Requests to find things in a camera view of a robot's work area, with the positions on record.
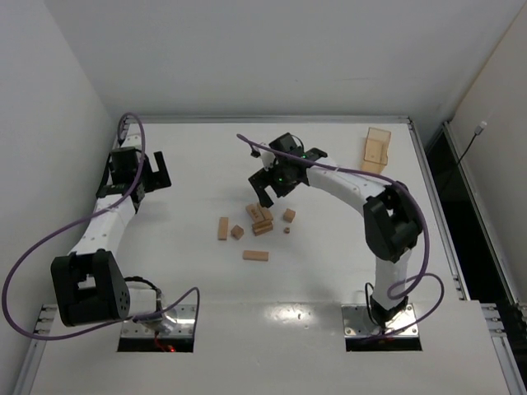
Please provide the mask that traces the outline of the printed light wood block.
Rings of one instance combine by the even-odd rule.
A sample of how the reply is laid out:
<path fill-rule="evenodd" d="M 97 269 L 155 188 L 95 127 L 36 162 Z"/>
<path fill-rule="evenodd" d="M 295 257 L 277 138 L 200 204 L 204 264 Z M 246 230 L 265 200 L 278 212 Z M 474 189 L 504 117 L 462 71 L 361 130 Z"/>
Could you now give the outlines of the printed light wood block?
<path fill-rule="evenodd" d="M 245 207 L 245 210 L 249 214 L 251 220 L 254 223 L 259 223 L 265 220 L 264 215 L 259 210 L 259 208 L 254 204 L 249 204 Z"/>

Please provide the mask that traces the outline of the dark striped wood block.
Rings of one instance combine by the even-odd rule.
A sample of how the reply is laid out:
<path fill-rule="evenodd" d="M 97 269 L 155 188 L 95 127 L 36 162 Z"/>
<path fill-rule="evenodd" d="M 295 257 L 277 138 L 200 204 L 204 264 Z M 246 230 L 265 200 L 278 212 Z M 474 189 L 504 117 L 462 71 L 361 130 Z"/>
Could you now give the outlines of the dark striped wood block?
<path fill-rule="evenodd" d="M 252 225 L 252 231 L 255 236 L 263 235 L 273 229 L 271 220 L 261 221 Z"/>

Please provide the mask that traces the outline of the clear amber plastic box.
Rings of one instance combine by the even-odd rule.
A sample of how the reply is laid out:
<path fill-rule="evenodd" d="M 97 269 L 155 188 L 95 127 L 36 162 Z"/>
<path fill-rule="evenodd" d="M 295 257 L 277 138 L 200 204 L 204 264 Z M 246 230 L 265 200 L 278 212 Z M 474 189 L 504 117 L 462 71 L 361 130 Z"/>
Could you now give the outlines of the clear amber plastic box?
<path fill-rule="evenodd" d="M 388 150 L 391 132 L 369 127 L 364 146 L 361 170 L 381 174 L 388 164 Z"/>

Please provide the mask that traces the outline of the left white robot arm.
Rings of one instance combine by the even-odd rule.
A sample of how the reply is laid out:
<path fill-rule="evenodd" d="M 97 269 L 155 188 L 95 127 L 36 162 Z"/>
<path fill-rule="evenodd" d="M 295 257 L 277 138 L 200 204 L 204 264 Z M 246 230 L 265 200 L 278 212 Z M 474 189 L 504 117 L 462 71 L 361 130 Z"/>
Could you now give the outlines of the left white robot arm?
<path fill-rule="evenodd" d="M 130 294 L 116 262 L 120 240 L 147 193 L 169 188 L 171 180 L 163 153 L 153 153 L 157 170 L 144 159 L 142 173 L 131 195 L 124 194 L 136 175 L 140 151 L 136 147 L 110 152 L 96 192 L 94 211 L 84 235 L 66 256 L 50 267 L 62 322 L 67 327 L 105 323 L 126 318 Z"/>

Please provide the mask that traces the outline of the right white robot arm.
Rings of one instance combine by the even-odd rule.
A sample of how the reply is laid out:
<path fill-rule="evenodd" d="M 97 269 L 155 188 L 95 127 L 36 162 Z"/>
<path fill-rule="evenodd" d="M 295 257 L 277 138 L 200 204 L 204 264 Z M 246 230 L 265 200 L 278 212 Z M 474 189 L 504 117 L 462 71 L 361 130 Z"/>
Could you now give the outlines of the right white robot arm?
<path fill-rule="evenodd" d="M 289 133 L 269 145 L 250 144 L 251 155 L 263 167 L 250 176 L 262 207 L 270 208 L 271 188 L 282 198 L 297 186 L 322 190 L 361 214 L 365 239 L 375 255 L 375 284 L 369 299 L 371 321 L 384 328 L 408 303 L 405 292 L 408 260 L 422 233 L 422 218 L 406 194 L 390 181 L 368 179 L 361 170 L 340 168 L 319 148 L 306 150 Z"/>

